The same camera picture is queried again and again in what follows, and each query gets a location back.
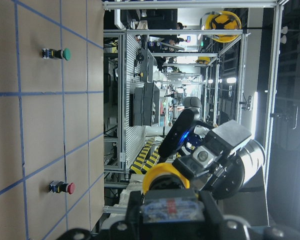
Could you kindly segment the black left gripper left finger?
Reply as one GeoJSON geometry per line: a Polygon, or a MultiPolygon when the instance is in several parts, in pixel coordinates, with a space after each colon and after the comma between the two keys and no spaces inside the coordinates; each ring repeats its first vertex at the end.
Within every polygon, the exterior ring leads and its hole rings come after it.
{"type": "Polygon", "coordinates": [[[142,194],[132,191],[129,195],[124,220],[115,222],[109,230],[110,240],[146,240],[147,233],[142,224],[142,194]]]}

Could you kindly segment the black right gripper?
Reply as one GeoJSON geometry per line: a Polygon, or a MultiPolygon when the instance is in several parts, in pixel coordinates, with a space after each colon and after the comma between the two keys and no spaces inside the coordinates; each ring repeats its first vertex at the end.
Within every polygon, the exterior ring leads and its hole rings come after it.
{"type": "Polygon", "coordinates": [[[235,195],[253,177],[253,158],[247,146],[251,132],[231,120],[205,135],[202,145],[172,165],[189,180],[190,188],[206,190],[216,200],[235,195]]]}

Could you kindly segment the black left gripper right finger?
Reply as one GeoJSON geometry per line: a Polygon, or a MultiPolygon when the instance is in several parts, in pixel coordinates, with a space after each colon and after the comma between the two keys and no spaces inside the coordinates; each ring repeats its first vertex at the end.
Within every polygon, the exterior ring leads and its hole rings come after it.
{"type": "Polygon", "coordinates": [[[205,225],[208,240],[249,240],[250,226],[242,217],[223,215],[209,191],[200,191],[199,199],[203,202],[205,225]]]}

